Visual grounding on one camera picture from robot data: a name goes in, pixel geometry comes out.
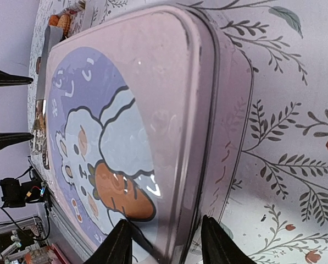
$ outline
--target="floral tablecloth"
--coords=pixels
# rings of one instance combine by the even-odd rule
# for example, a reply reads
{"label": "floral tablecloth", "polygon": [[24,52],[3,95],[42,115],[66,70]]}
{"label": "floral tablecloth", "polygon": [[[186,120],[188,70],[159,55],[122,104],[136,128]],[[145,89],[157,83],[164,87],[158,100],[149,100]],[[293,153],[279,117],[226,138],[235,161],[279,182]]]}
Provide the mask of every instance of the floral tablecloth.
{"label": "floral tablecloth", "polygon": [[[92,1],[91,26],[154,2]],[[180,3],[209,12],[255,72],[249,127],[221,225],[257,264],[328,264],[328,0]],[[72,4],[41,1],[32,78],[49,16]],[[74,17],[71,35],[82,18]],[[35,94],[36,82],[29,86],[30,129]],[[32,159],[48,178],[41,157]],[[199,246],[191,254],[201,254]]]}

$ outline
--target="snack package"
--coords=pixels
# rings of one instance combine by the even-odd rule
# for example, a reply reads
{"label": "snack package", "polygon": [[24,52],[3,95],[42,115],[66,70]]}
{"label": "snack package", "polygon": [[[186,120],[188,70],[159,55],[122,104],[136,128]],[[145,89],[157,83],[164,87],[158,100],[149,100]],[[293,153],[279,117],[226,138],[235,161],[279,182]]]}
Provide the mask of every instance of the snack package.
{"label": "snack package", "polygon": [[84,11],[86,8],[86,2],[84,0],[79,0],[76,3],[64,8],[59,14],[57,14],[58,17],[61,17],[62,15],[74,15],[77,12]]}
{"label": "snack package", "polygon": [[33,250],[25,258],[27,264],[62,264],[50,246]]}

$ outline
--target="branch print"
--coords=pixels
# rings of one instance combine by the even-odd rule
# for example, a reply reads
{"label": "branch print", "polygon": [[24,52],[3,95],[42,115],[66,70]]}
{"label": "branch print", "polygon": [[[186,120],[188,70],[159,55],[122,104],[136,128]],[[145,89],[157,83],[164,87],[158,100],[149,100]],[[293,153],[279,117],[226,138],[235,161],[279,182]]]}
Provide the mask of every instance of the branch print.
{"label": "branch print", "polygon": [[105,0],[104,3],[104,15],[102,18],[101,23],[103,23],[108,15],[111,14],[112,10],[114,8],[121,8],[127,5],[128,0]]}
{"label": "branch print", "polygon": [[225,120],[221,123],[228,132],[236,132],[238,126],[244,121],[244,113],[247,109],[247,102],[241,98],[237,101],[237,105],[234,106],[234,110],[229,113]]}
{"label": "branch print", "polygon": [[284,47],[290,47],[289,44],[281,41],[283,39],[283,36],[279,36],[278,38],[275,39],[268,39],[266,36],[262,36],[255,40],[251,40],[244,37],[234,36],[226,32],[225,35],[229,37],[232,43],[238,48],[243,48],[242,42],[245,42],[266,49],[270,55],[270,60],[268,65],[271,66],[272,64],[274,64],[275,72],[283,73],[280,64],[281,62],[283,62],[283,60],[294,61],[298,67],[298,71],[302,75],[302,81],[305,83],[305,85],[308,85],[306,79],[308,72],[305,69],[305,65],[299,60],[301,55],[296,53],[285,52],[283,50]]}
{"label": "branch print", "polygon": [[306,136],[310,129],[314,127],[321,127],[321,131],[314,132],[313,136],[316,138],[323,138],[328,136],[328,109],[325,110],[325,119],[320,119],[315,116],[315,114],[311,111],[308,112],[308,117],[313,120],[313,123],[310,125],[301,125],[297,124],[297,128],[303,129],[303,135]]}
{"label": "branch print", "polygon": [[236,191],[237,189],[242,189],[241,186],[242,182],[243,182],[242,180],[233,179],[231,189],[233,191]]}
{"label": "branch print", "polygon": [[[328,222],[328,188],[308,178],[327,175],[328,163],[307,157],[304,153],[291,155],[284,153],[280,155],[277,162],[273,162],[253,152],[265,140],[281,141],[290,125],[299,127],[294,118],[299,115],[297,109],[301,105],[299,102],[291,102],[283,111],[272,113],[271,118],[266,118],[262,101],[258,100],[252,104],[249,126],[252,131],[251,136],[256,143],[252,147],[242,150],[242,153],[262,161],[263,167],[260,170],[260,176],[270,183],[271,190],[274,190],[276,195],[280,195],[282,199],[289,195],[287,185],[283,181],[285,176],[301,182],[307,188],[299,198],[302,221],[308,221],[313,216],[317,223],[323,226]],[[316,124],[326,123],[328,125],[328,122],[320,121],[313,114],[311,116],[317,122]],[[325,111],[325,116],[328,119],[328,110]]]}
{"label": "branch print", "polygon": [[294,232],[296,227],[289,224],[287,220],[281,222],[281,212],[275,209],[275,205],[266,205],[264,208],[268,210],[274,224],[270,227],[272,237],[265,238],[265,246],[249,255],[254,262],[276,264],[279,262],[273,261],[271,257],[278,258],[289,251],[298,251],[304,254],[308,263],[316,263],[321,259],[322,254],[327,250],[327,246],[324,244],[328,244],[328,234],[315,233],[308,236],[297,234],[290,240],[282,241],[281,233]]}
{"label": "branch print", "polygon": [[99,8],[98,7],[97,8],[93,7],[93,14],[92,14],[92,20],[91,20],[90,28],[93,26],[93,23],[97,20],[98,12],[99,12]]}
{"label": "branch print", "polygon": [[[196,2],[192,5],[184,5],[190,8],[194,8],[198,11],[223,11],[227,12],[231,9],[240,9],[240,8],[267,8],[269,13],[284,20],[287,25],[292,28],[295,32],[299,34],[301,38],[303,38],[302,33],[302,25],[301,20],[297,14],[293,11],[279,6],[270,6],[268,4],[274,3],[277,0],[264,0],[264,1],[256,1],[254,3],[249,4],[241,4],[241,0],[234,0],[227,5],[222,7],[205,7],[203,6],[204,1]],[[291,46],[284,42],[283,36],[279,36],[278,38],[268,38],[267,36],[260,36],[255,39],[250,39],[245,37],[246,33],[249,33],[251,36],[256,36],[257,34],[266,34],[266,29],[269,27],[268,24],[262,24],[260,21],[251,22],[246,19],[243,21],[235,22],[230,21],[227,25],[222,26],[221,29],[225,33],[227,37],[230,38],[232,43],[239,49],[244,50],[245,53],[247,51],[244,49],[244,43],[249,45],[259,46],[267,50],[270,60],[269,66],[272,66],[275,72],[283,73],[282,62],[293,61],[296,63],[297,69],[301,74],[301,80],[305,85],[308,85],[307,75],[308,72],[305,69],[305,65],[301,62],[301,55],[298,53],[287,52],[285,48],[290,48]],[[233,35],[233,31],[237,31],[239,36]],[[253,65],[253,70],[255,72],[259,72],[259,69]]]}

